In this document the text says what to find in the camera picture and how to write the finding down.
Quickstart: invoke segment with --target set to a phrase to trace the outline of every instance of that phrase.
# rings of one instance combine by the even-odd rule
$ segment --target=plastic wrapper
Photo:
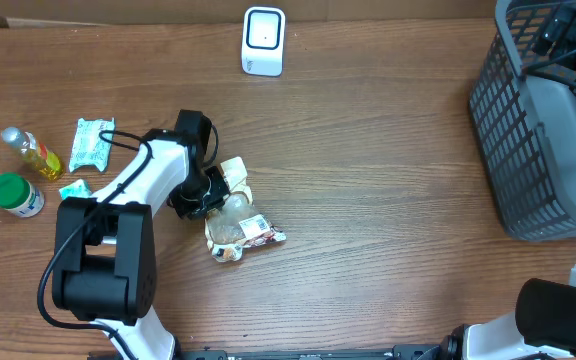
[[[206,217],[208,249],[219,262],[237,261],[246,248],[286,240],[286,235],[252,205],[246,185],[247,172],[241,158],[221,163],[231,195],[219,210]]]
[[[89,198],[92,195],[88,182],[84,179],[79,179],[70,185],[66,185],[59,189],[61,200],[66,200],[69,196]]]
[[[100,172],[106,170],[111,144],[99,138],[99,133],[103,130],[115,130],[115,118],[110,121],[79,119],[68,165],[70,172],[86,165],[95,166]],[[112,140],[111,134],[104,136]]]

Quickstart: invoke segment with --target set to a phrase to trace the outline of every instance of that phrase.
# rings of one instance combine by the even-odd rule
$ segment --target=plastic bag
[[[221,163],[231,195],[219,210],[206,217],[206,238],[212,256],[219,262],[237,261],[243,249],[286,240],[286,235],[252,205],[252,192],[241,158]]]
[[[88,182],[84,179],[79,179],[70,185],[66,185],[59,189],[61,200],[66,200],[67,197],[80,197],[89,198],[92,195]]]
[[[106,170],[111,144],[99,138],[99,133],[103,130],[115,130],[115,118],[110,121],[79,119],[68,165],[70,172],[86,165],[94,165],[100,172]],[[112,134],[104,137],[112,140]]]

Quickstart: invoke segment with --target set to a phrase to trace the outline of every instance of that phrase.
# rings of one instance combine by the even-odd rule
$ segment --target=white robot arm
[[[180,352],[152,307],[152,217],[167,201],[191,219],[223,206],[223,177],[216,167],[204,169],[211,129],[216,134],[200,112],[182,110],[174,131],[153,129],[142,138],[135,159],[108,186],[59,207],[55,252],[66,250],[55,260],[53,301],[104,331],[124,359],[170,360]],[[86,254],[86,245],[102,242],[116,246],[114,258]]]

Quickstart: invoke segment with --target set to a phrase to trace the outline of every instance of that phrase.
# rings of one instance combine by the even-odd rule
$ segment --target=white label
[[[6,210],[19,217],[31,217],[41,211],[41,208],[44,207],[44,202],[44,194],[31,184],[28,199],[16,208]]]
[[[27,132],[26,135],[28,136],[28,139],[30,139],[30,148],[37,150],[37,140],[35,140],[35,137],[29,132]]]
[[[239,226],[244,231],[246,240],[254,239],[270,230],[270,226],[268,226],[266,219],[261,214],[240,221]]]

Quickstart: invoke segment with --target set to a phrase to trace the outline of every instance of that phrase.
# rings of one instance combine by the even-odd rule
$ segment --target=wood grain
[[[437,342],[512,311],[531,277],[565,282],[576,240],[530,244],[498,224],[466,102],[492,20],[292,23],[280,78],[242,74],[239,25],[0,30],[0,131],[34,132],[65,159],[76,120],[171,128],[181,108],[242,156],[256,206],[288,241],[218,264],[202,224],[155,218],[157,312],[186,349],[383,348]],[[57,189],[0,141],[0,173],[47,195],[42,213],[0,210],[0,359],[78,359],[99,333],[53,329],[35,304],[54,245]],[[59,318],[70,315],[51,308]]]

